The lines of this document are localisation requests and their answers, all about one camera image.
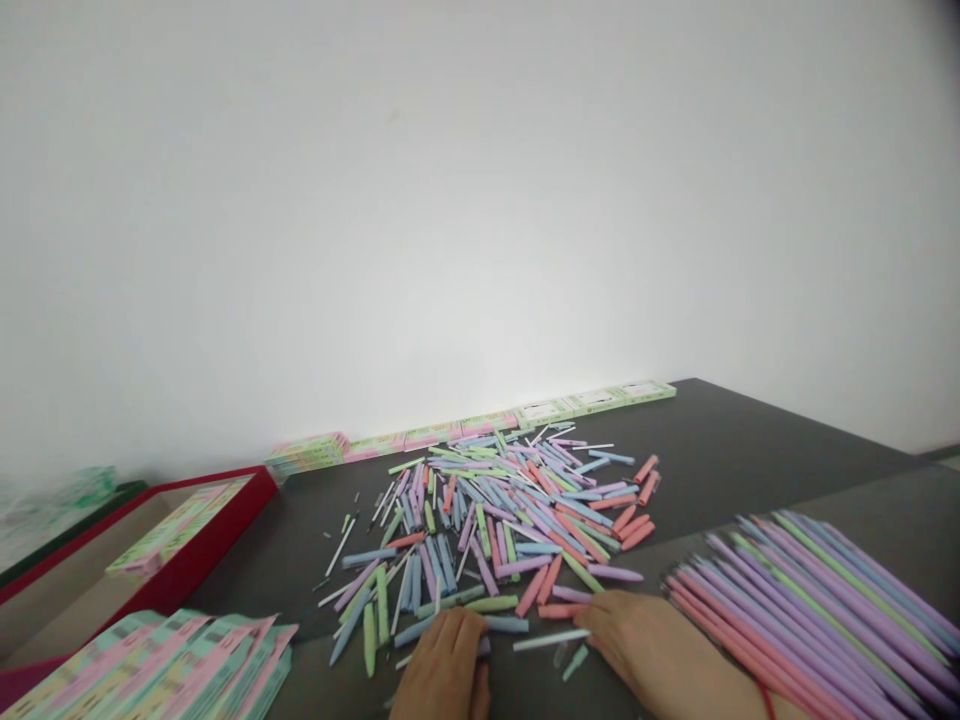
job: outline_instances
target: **gray table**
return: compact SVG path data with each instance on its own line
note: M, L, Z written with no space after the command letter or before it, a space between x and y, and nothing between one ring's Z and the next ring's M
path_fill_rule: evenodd
M617 452L637 458L651 453L661 458L664 480L649 507L657 530L645 541L644 549L619 558L618 565L639 568L654 578L666 564L683 557L700 533L723 526L736 513L762 513L814 501L824 503L825 509L819 515L812 510L810 514L832 520L823 514L833 507L831 498L843 498L842 491L853 488L853 492L866 493L865 497L879 495L871 504L858 507L857 502L863 501L855 501L849 506L849 517L836 522L838 527L858 541L857 532L863 533L864 546L881 561L883 552L901 553L897 557L901 561L909 558L901 562L909 568L928 561L913 541L896 540L895 530L874 530L881 520L888 522L891 508L913 500L935 506L930 508L934 516L955 512L960 498L956 473L702 380L675 385L678 394L671 400L577 421L578 438L616 443ZM282 612L282 621L300 624L295 669L272 717L366 717L375 714L379 703L393 693L397 677L384 668L383 653L376 677L366 680L359 642L351 643L336 667L326 668L324 658L329 657L329 635L337 627L336 620L326 609L317 611L317 596L310 589L326 570L343 516L354 509L358 492L363 515L344 552L377 546L379 529L369 536L363 530L377 494L389 482L386 470L417 456L392 455L292 478L191 598L190 607L209 613L264 616ZM595 477L606 483L626 475L629 469L614 465ZM939 480L924 480L930 477ZM902 497L882 492L884 483L891 482L905 483ZM845 501L837 502L848 507ZM927 542L944 554L949 549L955 555L960 531L953 525L945 522L941 527L924 519L915 527L920 536L916 542ZM324 531L333 539L324 538ZM879 550L870 544L871 538ZM924 584L915 582L912 574L901 572L898 564L891 567L923 592ZM943 572L941 567L949 565L936 563L931 571L934 578ZM351 577L338 569L329 587L340 587ZM575 580L567 578L566 582L576 586ZM924 582L931 578L924 575ZM394 596L397 586L395 583L392 588ZM655 584L650 583L647 591L656 591ZM943 604L933 595L929 597L935 604ZM575 713L597 710L598 697L609 716L636 716L632 698L600 663L589 663L566 689L554 677L549 657L535 653L514 658L509 641L495 638L492 668L492 717L541 717L548 709L554 717L574 717ZM597 691L603 692L583 693L582 686L574 692L580 683L597 683ZM292 709L301 700L316 707L310 703L319 699L326 703L322 711L318 709L319 714Z
M938 466L896 475L816 500L793 509L841 529L878 562L889 568L952 622L960 624L960 473ZM732 529L732 525L718 528ZM711 555L701 533L643 548L613 563L646 576L641 592L658 593L659 579L692 553ZM577 580L565 569L563 584ZM616 583L607 582L608 588ZM531 613L531 635L558 632ZM515 638L492 637L491 718L636 718L645 713L626 686L596 654L566 684L552 664L552 650L515 655ZM373 680L364 673L361 642L353 642L340 661L328 668L333 643L321 638L299 645L293 669L271 708L268 720L286 718L386 717L383 703L396 691L401 674L393 669L409 650L384 662L381 652Z

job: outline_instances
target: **pastel pen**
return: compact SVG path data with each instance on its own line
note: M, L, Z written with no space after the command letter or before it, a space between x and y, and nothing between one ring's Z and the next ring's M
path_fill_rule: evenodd
M340 633L340 637L337 638L337 644L333 646L333 653L330 655L330 667L333 667L333 664L343 654L343 649L347 646L347 641L353 634L354 629L356 629L357 622L363 615L363 608L366 607L369 599L370 588L364 588L359 595L359 600L357 600L357 603L353 606L353 612L350 613L347 621L343 624L343 632Z

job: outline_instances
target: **red box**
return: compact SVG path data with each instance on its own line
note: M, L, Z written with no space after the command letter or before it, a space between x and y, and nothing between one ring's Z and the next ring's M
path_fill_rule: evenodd
M205 485L250 479L206 526L138 587L104 569ZM158 485L0 589L0 671L71 655L125 615L170 615L203 582L277 491L266 467Z

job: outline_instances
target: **finger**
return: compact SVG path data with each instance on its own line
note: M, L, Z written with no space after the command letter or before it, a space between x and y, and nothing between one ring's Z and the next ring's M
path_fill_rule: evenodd
M637 595L623 590L607 590L597 593L590 598L590 607L615 613L623 608L630 607L637 602Z
M463 624L464 616L467 611L463 608L454 608L445 612L446 622L443 623L443 629L437 636L437 650L444 655L453 654L453 648L457 644L457 635L460 632L460 626Z
M463 622L460 624L460 631L457 633L457 640L453 647L454 655L476 658L480 636L486 631L487 624L480 615L471 610L464 610Z
M446 625L447 615L449 613L442 612L433 619L433 624L427 628L427 631L420 636L420 641L417 643L417 649L413 651L413 659L417 659L417 655L420 653L426 654L433 650L437 645L437 641L440 639L440 633L443 632L443 627Z
M473 674L470 696L470 720L487 720L490 714L490 666L480 663Z

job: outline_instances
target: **dark table surface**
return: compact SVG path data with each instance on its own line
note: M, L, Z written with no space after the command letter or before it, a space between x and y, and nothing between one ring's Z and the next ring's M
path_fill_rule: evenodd
M699 533L725 525L737 513L762 513L797 506L835 493L841 493L836 497L842 498L842 491L851 488L873 497L870 493L875 491L868 488L890 482L891 478L899 478L903 483L897 486L900 489L896 492L880 493L880 499L867 505L862 505L863 500L854 501L849 507L843 505L847 508L844 520L856 519L859 525L855 527L862 530L868 540L875 541L865 544L865 548L878 559L884 547L890 551L888 546L895 544L894 538L900 533L887 533L883 529L890 523L891 511L899 511L899 506L909 499L919 503L918 541L935 538L939 544L953 551L957 549L960 531L954 524L944 522L942 526L934 526L922 521L927 509L942 514L952 508L956 517L956 510L960 509L960 484L957 484L960 476L953 471L702 380L683 380L674 385L676 398L578 418L577 430L571 435L591 443L615 443L615 452L633 455L639 461L651 453L660 457L663 482L648 508L657 530L644 542L642 550L617 558L618 566L648 573L653 568L651 577L656 577L661 569L657 558L665 561L669 557L671 562L681 559L698 542ZM322 591L314 594L311 588L323 577L336 550L346 513L359 508L362 515L344 547L344 554L379 545L382 536L379 527L370 535L364 531L378 493L389 484L386 471L422 454L424 452L390 455L291 478L188 603L212 614L236 612L262 617L281 612L281 622L300 624L294 671L271 717L373 716L379 707L377 702L389 697L395 689L397 675L392 665L398 656L392 658L389 668L381 666L369 682L363 671L362 643L352 642L344 658L332 669L322 660L329 657L332 647L329 635L337 624L335 614L328 608L318 611L316 602L325 591L347 583L353 574L337 568ZM924 484L923 478L931 473L935 481ZM630 475L629 468L615 464L593 477L608 483ZM914 484L905 478L919 480ZM355 505L357 493L360 497ZM829 498L824 502L829 511L832 507ZM813 511L810 514L833 521L829 514L817 515ZM850 522L835 524L844 531L852 527ZM325 538L324 531L332 538ZM850 533L859 541L853 530ZM909 541L904 544L901 539L896 543L904 548L902 554L909 556L910 562L904 565L910 568L928 563L936 575L943 572L940 568L950 567L919 557L919 551ZM891 567L922 592L923 584L913 582L912 573L900 573L898 564ZM518 592L527 580L516 587ZM567 578L565 582L577 586L575 579ZM398 586L399 583L391 586L391 606ZM649 584L647 591L656 591L655 585ZM401 627L409 622L401 621ZM596 711L599 706L595 699L601 688L603 710L609 711L610 717L629 717L630 713L636 716L635 701L602 663L582 669L576 676L577 683L571 681L570 686L572 690L579 683L602 682L596 686L597 691L583 693L582 687L578 692L558 691L562 685L553 677L550 658L539 653L532 655L537 662L514 658L509 641L495 638L492 681L499 689L491 717L549 717L548 710L554 717L573 717L575 713ZM300 688L302 681L298 678L303 673L309 674L310 688ZM537 688L537 691L528 693L524 688ZM318 689L328 694L316 696ZM284 698L299 702L304 693L302 700L307 705L311 699L325 703L320 714L283 714L293 713L292 706L284 704L287 702ZM541 693L550 694L546 704L539 698Z

